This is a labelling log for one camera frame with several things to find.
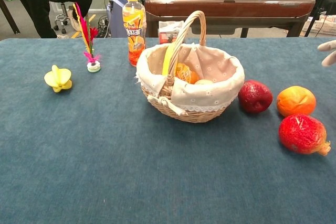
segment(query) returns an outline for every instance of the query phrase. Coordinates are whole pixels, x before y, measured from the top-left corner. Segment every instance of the yellow plastic object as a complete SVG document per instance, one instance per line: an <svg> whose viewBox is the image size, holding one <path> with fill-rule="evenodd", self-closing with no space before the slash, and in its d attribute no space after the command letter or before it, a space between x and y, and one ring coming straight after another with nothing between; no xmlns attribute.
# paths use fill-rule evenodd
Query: yellow plastic object
<svg viewBox="0 0 336 224"><path fill-rule="evenodd" d="M166 53L164 55L163 66L162 66L162 75L163 76L168 75L169 62L170 62L170 60L173 56L174 46L175 46L175 42L171 43L167 47Z"/></svg>
<svg viewBox="0 0 336 224"><path fill-rule="evenodd" d="M58 93L62 89L71 89L71 71L66 68L59 69L56 65L51 67L51 71L44 75L45 82L51 86L54 92Z"/></svg>

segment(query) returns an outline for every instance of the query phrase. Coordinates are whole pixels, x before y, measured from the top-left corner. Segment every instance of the mahjong table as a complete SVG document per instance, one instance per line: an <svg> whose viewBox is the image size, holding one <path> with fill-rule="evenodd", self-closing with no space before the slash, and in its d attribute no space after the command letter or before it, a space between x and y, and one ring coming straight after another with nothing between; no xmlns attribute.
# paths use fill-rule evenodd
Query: mahjong table
<svg viewBox="0 0 336 224"><path fill-rule="evenodd" d="M145 0L149 37L158 36L159 21L185 20L193 11L206 16L207 34L243 28L278 27L288 30L287 37L297 37L311 13L315 0ZM195 22L193 31L199 31Z"/></svg>

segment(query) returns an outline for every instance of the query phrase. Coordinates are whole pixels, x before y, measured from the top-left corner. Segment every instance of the feather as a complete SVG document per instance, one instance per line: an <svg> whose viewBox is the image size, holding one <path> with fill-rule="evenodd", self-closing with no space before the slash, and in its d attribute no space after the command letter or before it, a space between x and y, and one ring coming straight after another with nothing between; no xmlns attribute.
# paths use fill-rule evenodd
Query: feather
<svg viewBox="0 0 336 224"><path fill-rule="evenodd" d="M75 12L77 14L77 19L78 19L78 23L79 23L79 26L80 26L80 31L82 32L82 37L83 37L84 43L86 45L87 52L88 53L92 53L91 46L90 46L90 40L89 40L89 33L88 33L87 22L83 19L78 4L75 3L73 5L73 7L74 7Z"/></svg>
<svg viewBox="0 0 336 224"><path fill-rule="evenodd" d="M95 63L96 60L100 59L100 55L97 55L95 57L92 56L92 54L88 52L84 52L86 58L88 58L88 63Z"/></svg>
<svg viewBox="0 0 336 224"><path fill-rule="evenodd" d="M93 39L98 35L98 30L94 28L90 28L90 41L92 42Z"/></svg>

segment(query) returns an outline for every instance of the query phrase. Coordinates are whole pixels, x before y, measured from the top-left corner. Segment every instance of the lace trim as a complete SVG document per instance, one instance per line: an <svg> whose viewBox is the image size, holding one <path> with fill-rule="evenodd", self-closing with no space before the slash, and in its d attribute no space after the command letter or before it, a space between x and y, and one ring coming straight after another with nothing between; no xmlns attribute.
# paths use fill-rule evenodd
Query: lace trim
<svg viewBox="0 0 336 224"><path fill-rule="evenodd" d="M137 83L140 83L141 86L144 86L145 89L153 96L158 97L158 93L156 93L153 89L151 89L148 85L146 85L143 81L141 81L140 77L138 74L136 74L135 78L138 79ZM224 102L222 104L216 105L216 106L189 106L189 105L176 105L176 107L185 110L185 111L195 111L195 112L213 112L213 111L218 111L223 108L228 107L236 97L232 98L228 102Z"/></svg>
<svg viewBox="0 0 336 224"><path fill-rule="evenodd" d="M155 92L153 89L151 89L146 83L144 83L144 82L140 79L138 73L135 74L135 78L138 79L137 83L140 83L141 86L144 86L145 89L147 89L147 91L148 91L151 95L153 95L153 96L155 96L155 97L157 97L157 96L159 95L157 92Z"/></svg>
<svg viewBox="0 0 336 224"><path fill-rule="evenodd" d="M236 98L233 98L228 102L225 102L225 103L222 103L216 106L185 106L185 105L176 105L176 106L185 111L213 112L213 111L218 111L218 110L228 107L235 99Z"/></svg>

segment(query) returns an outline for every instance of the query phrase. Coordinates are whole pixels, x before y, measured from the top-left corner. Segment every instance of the small box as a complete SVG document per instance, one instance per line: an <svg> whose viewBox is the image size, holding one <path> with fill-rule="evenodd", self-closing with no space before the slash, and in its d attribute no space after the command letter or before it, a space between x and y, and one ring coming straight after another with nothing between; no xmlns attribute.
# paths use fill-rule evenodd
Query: small box
<svg viewBox="0 0 336 224"><path fill-rule="evenodd" d="M176 41L183 24L183 21L159 21L159 43L164 44Z"/></svg>

